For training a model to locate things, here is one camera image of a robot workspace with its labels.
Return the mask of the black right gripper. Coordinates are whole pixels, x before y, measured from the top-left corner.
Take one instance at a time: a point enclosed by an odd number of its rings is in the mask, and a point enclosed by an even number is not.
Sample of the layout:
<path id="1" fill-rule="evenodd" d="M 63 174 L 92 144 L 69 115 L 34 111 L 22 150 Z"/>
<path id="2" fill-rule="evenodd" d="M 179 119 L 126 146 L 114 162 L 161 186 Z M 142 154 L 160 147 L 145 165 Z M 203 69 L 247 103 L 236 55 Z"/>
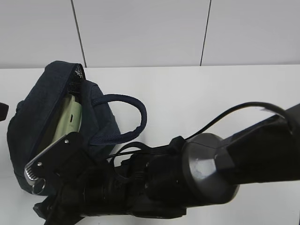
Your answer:
<path id="1" fill-rule="evenodd" d="M 84 152 L 79 133 L 70 133 L 70 141 L 72 153 L 57 170 L 60 187 L 33 207 L 47 225 L 74 225 L 93 216 L 173 219 L 186 214 L 176 196 L 182 189 L 183 137 L 155 148 L 132 142 L 99 163 Z"/>

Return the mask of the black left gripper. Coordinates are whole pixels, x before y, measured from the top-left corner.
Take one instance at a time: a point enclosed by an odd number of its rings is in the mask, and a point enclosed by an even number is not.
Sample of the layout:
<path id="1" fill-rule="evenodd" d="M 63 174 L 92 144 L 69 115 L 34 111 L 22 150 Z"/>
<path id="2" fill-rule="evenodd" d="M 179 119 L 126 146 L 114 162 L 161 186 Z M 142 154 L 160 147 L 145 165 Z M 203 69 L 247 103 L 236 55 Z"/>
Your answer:
<path id="1" fill-rule="evenodd" d="M 0 103 L 0 121 L 4 121 L 7 118 L 9 106 L 5 103 Z"/>

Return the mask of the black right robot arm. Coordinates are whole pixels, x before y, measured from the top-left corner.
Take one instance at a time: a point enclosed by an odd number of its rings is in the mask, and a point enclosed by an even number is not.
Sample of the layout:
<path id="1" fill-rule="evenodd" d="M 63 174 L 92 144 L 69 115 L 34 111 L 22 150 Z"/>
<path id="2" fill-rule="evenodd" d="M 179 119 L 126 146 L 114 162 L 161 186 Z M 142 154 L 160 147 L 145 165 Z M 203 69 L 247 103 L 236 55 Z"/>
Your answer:
<path id="1" fill-rule="evenodd" d="M 249 102 L 225 115 L 252 106 L 273 116 L 226 139 L 203 128 L 165 146 L 131 142 L 98 164 L 72 133 L 36 158 L 35 174 L 57 192 L 33 209 L 47 225 L 106 215 L 173 219 L 191 207 L 230 202 L 241 184 L 299 180 L 299 105 Z"/>

